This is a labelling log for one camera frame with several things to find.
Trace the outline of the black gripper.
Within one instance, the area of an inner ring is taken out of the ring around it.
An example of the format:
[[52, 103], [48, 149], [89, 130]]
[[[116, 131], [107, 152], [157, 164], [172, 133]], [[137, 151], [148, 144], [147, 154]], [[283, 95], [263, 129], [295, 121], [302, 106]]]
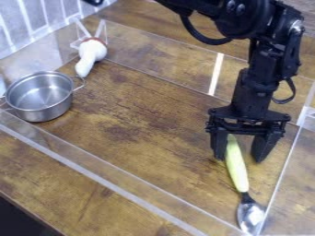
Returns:
[[208, 110], [206, 131], [211, 134], [216, 159], [226, 159], [228, 134], [235, 134], [254, 136], [251, 156], [258, 163], [266, 160], [291, 120], [287, 114], [268, 109], [275, 87], [276, 84], [271, 84], [268, 90], [263, 90], [260, 84], [250, 78], [248, 70], [243, 69], [230, 105]]

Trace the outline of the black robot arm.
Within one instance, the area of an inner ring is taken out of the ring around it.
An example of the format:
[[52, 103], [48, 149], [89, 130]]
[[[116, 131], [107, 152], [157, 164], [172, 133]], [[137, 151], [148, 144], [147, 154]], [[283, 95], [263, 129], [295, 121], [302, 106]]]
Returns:
[[279, 0], [155, 0], [182, 19], [190, 34], [210, 45], [250, 40], [248, 67], [238, 76], [231, 104], [208, 110], [206, 130], [214, 156], [223, 160], [228, 135], [254, 137], [251, 155], [263, 161], [286, 132], [291, 117], [268, 109], [290, 99], [274, 97], [279, 82], [300, 66], [299, 50], [304, 33], [303, 15]]

